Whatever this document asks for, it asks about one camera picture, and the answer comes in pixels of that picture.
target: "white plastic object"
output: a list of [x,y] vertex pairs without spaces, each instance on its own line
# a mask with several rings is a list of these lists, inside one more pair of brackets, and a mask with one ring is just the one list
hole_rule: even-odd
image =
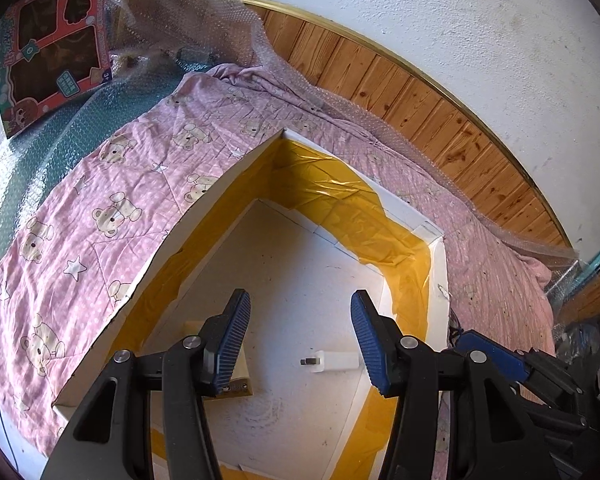
[[318,350],[310,355],[317,359],[315,365],[307,365],[312,372],[341,372],[343,370],[357,370],[360,367],[358,352],[325,352]]

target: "wooden trim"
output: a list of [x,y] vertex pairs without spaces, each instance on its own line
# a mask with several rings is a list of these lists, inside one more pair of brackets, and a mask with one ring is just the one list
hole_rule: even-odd
[[[347,56],[350,57],[353,54],[353,55],[355,55],[355,58],[356,58],[356,59],[347,59],[346,60],[347,62],[350,61],[351,64],[354,64],[357,61],[360,65],[358,68],[365,68],[365,66],[366,66],[365,72],[368,73],[369,70],[374,70],[379,64],[381,64],[381,61],[379,60],[378,57],[376,57],[375,59],[369,58],[369,54],[367,54],[365,52],[365,51],[369,51],[371,53],[376,54],[376,56],[379,56],[381,58],[389,60],[390,62],[394,63],[395,65],[397,65],[398,67],[403,69],[405,72],[409,73],[413,78],[415,78],[416,80],[419,80],[420,82],[423,82],[426,86],[428,86],[429,88],[434,90],[437,94],[439,94],[446,101],[451,103],[457,110],[459,110],[465,118],[467,118],[471,123],[473,123],[473,125],[475,125],[475,127],[481,133],[483,133],[491,141],[491,143],[493,143],[493,145],[506,158],[506,160],[510,163],[510,165],[512,165],[513,168],[515,168],[516,172],[519,174],[519,176],[522,178],[522,180],[524,182],[526,182],[526,184],[532,189],[533,194],[535,195],[535,197],[538,199],[539,203],[541,203],[542,207],[547,212],[550,220],[557,228],[557,230],[560,234],[560,237],[562,238],[562,242],[564,244],[566,244],[568,247],[571,247],[571,242],[570,242],[568,236],[566,235],[566,232],[564,231],[562,224],[560,223],[557,216],[555,215],[554,210],[551,208],[550,204],[547,202],[547,199],[542,194],[542,192],[538,188],[538,185],[534,182],[533,178],[527,173],[525,168],[520,164],[520,162],[517,160],[517,158],[511,153],[511,151],[508,149],[508,147],[506,145],[504,145],[504,143],[480,119],[480,117],[478,117],[465,104],[463,104],[462,101],[460,101],[457,97],[455,97],[451,92],[449,92],[442,85],[437,83],[429,75],[424,73],[422,70],[417,68],[415,65],[413,65],[412,63],[410,63],[403,57],[398,56],[397,54],[395,54],[391,50],[387,49],[386,47],[382,46],[381,44],[376,43],[375,41],[370,40],[369,38],[366,38],[365,36],[362,36],[361,34],[357,33],[355,30],[344,27],[343,25],[340,25],[339,23],[328,20],[327,18],[324,18],[322,16],[318,16],[317,14],[313,14],[312,12],[298,9],[297,7],[293,7],[293,6],[290,6],[287,4],[274,2],[272,0],[242,0],[242,2],[247,5],[253,6],[253,7],[258,7],[260,9],[266,9],[266,10],[273,10],[275,12],[280,12],[282,14],[286,14],[287,16],[291,16],[291,17],[297,18],[299,20],[304,20],[306,23],[300,28],[299,32],[297,32],[296,35],[294,36],[294,42],[296,44],[298,43],[298,41],[304,41],[304,42],[310,41],[309,36],[311,35],[312,31],[311,30],[303,30],[306,28],[307,24],[317,25],[318,27],[324,28],[325,30],[329,31],[330,33],[336,34],[338,36],[341,36],[342,38],[346,38],[350,41],[357,43],[362,49],[364,49],[362,52],[361,51],[347,52]],[[258,11],[258,14],[260,15],[261,18],[264,17],[265,20],[268,18],[268,15],[266,12]],[[320,39],[320,37],[318,35],[318,38],[314,39],[314,41],[318,41],[319,39]],[[342,43],[338,42],[335,49],[338,50],[338,48],[341,46],[342,46]],[[300,61],[297,59],[294,59],[293,50],[294,49],[292,49],[289,56],[286,57],[285,59],[288,59],[290,61],[290,64],[293,67],[298,69],[297,64]],[[325,79],[328,80],[328,75],[325,75],[325,74],[328,74],[330,65],[332,63],[334,63],[334,61],[332,61],[333,57],[331,57],[331,53],[332,53],[332,51],[328,52],[328,54],[326,56],[327,59],[325,60],[326,65],[322,64],[321,70],[317,74],[317,77],[314,75],[313,77],[308,78],[309,82],[311,82],[312,84],[318,84],[318,82],[320,80],[323,82],[325,81]],[[306,62],[312,63],[315,61],[313,59],[312,60],[302,60],[302,63],[306,63]],[[388,67],[384,66],[381,68],[381,70],[384,70],[385,72],[388,73],[388,71],[390,70],[390,67],[388,68]],[[347,86],[346,78],[343,78],[343,79],[335,81],[335,82],[329,81],[329,83],[330,84],[328,84],[327,87],[324,87],[324,88],[331,89],[332,91],[336,91],[336,93],[338,93],[338,94],[340,94],[340,92],[338,90],[342,90],[344,92],[344,95],[347,96],[347,98],[351,99],[353,102],[356,102],[357,104],[360,104],[358,102],[360,100],[360,98],[358,97],[359,93],[355,92],[355,90],[356,90],[355,88],[349,89],[349,86]],[[394,98],[394,101],[398,101],[398,100],[400,100],[400,95],[398,95]],[[433,110],[430,110],[430,112],[427,113],[427,116],[424,117],[423,120],[425,122],[427,120],[430,120],[430,115],[432,113],[433,113]],[[386,117],[382,116],[382,118],[385,119],[389,124],[394,126],[394,128],[396,128],[397,130],[400,130],[400,123],[404,122],[404,118],[396,118],[393,116],[386,116]],[[418,137],[418,134],[417,133],[414,134],[414,140],[417,140],[417,137]],[[418,142],[416,142],[416,145],[418,145],[421,149],[424,148],[424,151],[427,154],[428,144],[420,146],[420,144]],[[433,156],[430,156],[430,158],[432,158],[432,160],[435,160],[438,163],[438,165],[440,165],[440,160],[439,160],[440,156],[442,156],[443,153],[445,153],[445,150],[447,150],[448,147],[449,146],[437,146],[436,150],[438,150],[440,148],[440,149],[442,149],[442,152],[438,151],[437,153],[433,153]],[[488,147],[485,148],[484,150],[482,150],[477,155],[476,160],[480,156],[483,156],[486,151],[488,151]],[[458,174],[457,178],[461,179],[462,175]]]

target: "white wall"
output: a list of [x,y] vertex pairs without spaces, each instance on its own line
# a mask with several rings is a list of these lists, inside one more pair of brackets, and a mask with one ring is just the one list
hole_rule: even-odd
[[584,259],[600,249],[600,17],[588,0],[276,0],[419,67],[509,147]]

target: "open box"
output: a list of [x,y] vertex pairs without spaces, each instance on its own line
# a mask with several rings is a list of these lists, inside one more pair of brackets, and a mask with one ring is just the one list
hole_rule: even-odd
[[[383,399],[363,367],[310,373],[300,359],[358,351],[349,302],[359,288],[403,333],[446,348],[442,232],[289,130],[194,191],[198,200],[129,286],[54,409],[68,418],[117,349],[166,350],[183,326],[218,314],[234,288],[244,288],[253,395],[205,401],[223,477],[376,478],[395,399]],[[159,396],[152,396],[157,476],[164,468]]]

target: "toy packaging box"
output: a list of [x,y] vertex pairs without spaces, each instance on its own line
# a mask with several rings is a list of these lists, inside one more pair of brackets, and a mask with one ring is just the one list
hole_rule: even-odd
[[0,20],[0,116],[7,137],[110,80],[104,0],[20,0]]

